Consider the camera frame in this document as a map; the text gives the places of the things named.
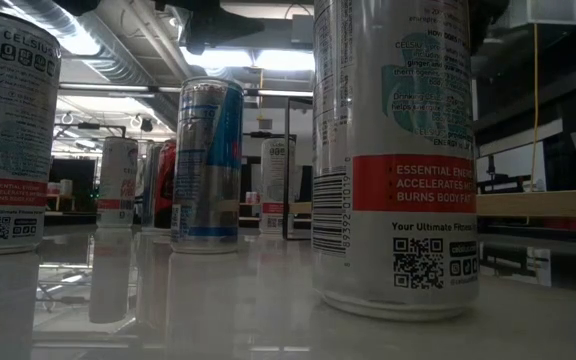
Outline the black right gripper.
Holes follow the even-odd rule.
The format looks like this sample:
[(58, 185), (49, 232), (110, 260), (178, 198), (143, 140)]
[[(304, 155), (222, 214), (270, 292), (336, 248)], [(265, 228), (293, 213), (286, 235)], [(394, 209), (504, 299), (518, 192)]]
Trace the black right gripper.
[(506, 11), (509, 0), (469, 0), (470, 53), (475, 54), (484, 42), (488, 27)]

